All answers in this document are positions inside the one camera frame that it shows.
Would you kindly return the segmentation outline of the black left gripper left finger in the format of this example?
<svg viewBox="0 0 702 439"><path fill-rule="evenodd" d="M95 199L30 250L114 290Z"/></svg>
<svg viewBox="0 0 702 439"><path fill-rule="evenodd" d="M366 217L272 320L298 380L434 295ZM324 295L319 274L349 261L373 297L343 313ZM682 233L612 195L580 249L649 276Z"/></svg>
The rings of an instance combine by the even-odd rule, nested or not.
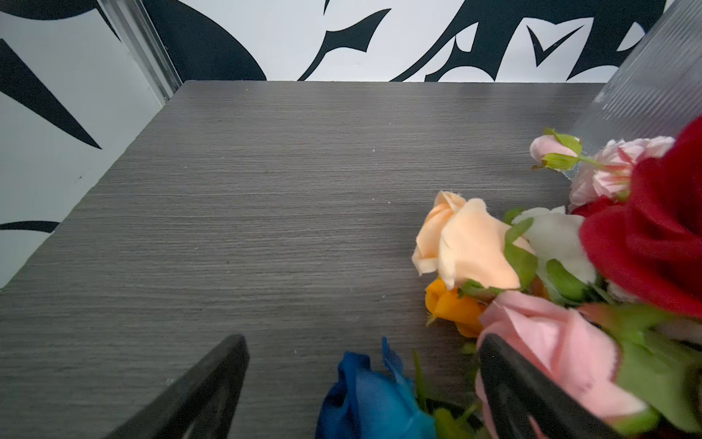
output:
<svg viewBox="0 0 702 439"><path fill-rule="evenodd" d="M241 335L221 341L109 438L226 438L250 354Z"/></svg>

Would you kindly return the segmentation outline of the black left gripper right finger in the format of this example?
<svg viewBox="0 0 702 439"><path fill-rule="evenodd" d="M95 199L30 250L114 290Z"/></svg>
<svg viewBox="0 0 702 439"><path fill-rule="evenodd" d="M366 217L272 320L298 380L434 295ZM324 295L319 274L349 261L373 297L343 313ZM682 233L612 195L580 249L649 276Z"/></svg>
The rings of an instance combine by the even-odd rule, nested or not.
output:
<svg viewBox="0 0 702 439"><path fill-rule="evenodd" d="M486 336L478 353L498 437L621 437L496 334Z"/></svg>

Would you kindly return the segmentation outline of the red artificial rose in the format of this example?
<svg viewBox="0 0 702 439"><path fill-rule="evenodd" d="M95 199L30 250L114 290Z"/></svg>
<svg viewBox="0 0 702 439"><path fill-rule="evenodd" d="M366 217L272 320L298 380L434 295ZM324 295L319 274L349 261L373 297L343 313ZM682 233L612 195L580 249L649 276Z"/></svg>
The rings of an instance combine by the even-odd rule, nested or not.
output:
<svg viewBox="0 0 702 439"><path fill-rule="evenodd" d="M625 203L587 216L581 244L625 292L669 312L701 316L701 121L660 158L633 169Z"/></svg>

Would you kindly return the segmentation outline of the pink carnation spray stem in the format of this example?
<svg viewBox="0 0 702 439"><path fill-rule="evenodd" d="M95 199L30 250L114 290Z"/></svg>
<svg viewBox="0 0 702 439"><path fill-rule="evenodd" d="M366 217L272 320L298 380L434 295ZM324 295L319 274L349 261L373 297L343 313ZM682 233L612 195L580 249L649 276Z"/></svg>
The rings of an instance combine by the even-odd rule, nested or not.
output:
<svg viewBox="0 0 702 439"><path fill-rule="evenodd" d="M569 210L575 211L601 199L625 200L635 166L645 159L663 157L675 142L670 136L611 140L599 152L588 155L581 139L548 128L533 140L529 153L537 169L574 173Z"/></svg>

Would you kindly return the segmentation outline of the clear ribbed glass vase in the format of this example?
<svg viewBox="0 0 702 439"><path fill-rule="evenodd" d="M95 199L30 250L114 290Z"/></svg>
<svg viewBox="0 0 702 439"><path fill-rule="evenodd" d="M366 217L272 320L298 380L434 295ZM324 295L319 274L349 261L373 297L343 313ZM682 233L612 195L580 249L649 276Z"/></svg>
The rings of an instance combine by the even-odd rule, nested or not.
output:
<svg viewBox="0 0 702 439"><path fill-rule="evenodd" d="M571 132L593 155L611 140L676 137L700 115L701 3L676 1Z"/></svg>

